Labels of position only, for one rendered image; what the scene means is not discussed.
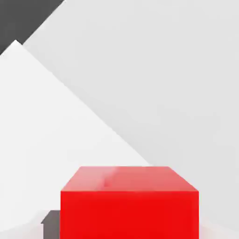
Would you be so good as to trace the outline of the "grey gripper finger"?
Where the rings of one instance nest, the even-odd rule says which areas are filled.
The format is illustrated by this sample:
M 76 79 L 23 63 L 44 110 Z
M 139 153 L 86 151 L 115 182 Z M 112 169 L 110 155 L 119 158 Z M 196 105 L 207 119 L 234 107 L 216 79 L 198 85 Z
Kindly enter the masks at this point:
M 60 211 L 40 211 L 28 223 L 7 232 L 7 239 L 59 239 Z

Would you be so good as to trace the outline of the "small red cube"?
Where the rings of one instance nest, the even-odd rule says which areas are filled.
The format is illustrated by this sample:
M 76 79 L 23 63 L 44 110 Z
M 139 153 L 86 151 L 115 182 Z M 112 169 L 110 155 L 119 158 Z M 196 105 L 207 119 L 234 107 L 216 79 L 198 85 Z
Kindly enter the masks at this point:
M 82 166 L 61 190 L 60 239 L 199 239 L 199 192 L 170 167 Z

